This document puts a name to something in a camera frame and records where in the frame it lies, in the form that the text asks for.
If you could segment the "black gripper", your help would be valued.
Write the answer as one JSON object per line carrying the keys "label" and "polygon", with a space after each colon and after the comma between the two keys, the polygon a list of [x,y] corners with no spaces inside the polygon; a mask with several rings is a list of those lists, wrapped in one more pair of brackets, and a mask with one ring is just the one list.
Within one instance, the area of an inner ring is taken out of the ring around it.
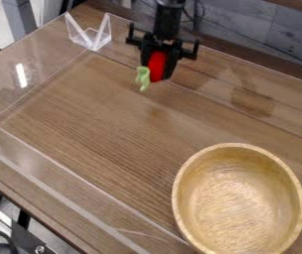
{"label": "black gripper", "polygon": [[138,27],[137,23],[129,24],[129,34],[126,37],[126,43],[138,48],[141,52],[141,62],[143,66],[149,65],[153,52],[165,52],[166,63],[163,78],[169,79],[173,76],[178,60],[189,59],[194,60],[198,57],[198,51],[201,46],[200,40],[188,40],[176,38],[174,40],[161,40],[157,36]]}

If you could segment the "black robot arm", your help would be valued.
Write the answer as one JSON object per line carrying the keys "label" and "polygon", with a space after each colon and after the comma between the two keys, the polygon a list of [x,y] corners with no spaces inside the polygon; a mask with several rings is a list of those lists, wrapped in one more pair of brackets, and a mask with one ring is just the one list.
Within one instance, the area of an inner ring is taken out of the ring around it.
{"label": "black robot arm", "polygon": [[155,0],[155,20],[153,30],[129,27],[126,43],[141,51],[141,64],[150,71],[150,81],[158,82],[173,76],[181,59],[198,58],[200,41],[180,37],[182,13],[186,0]]}

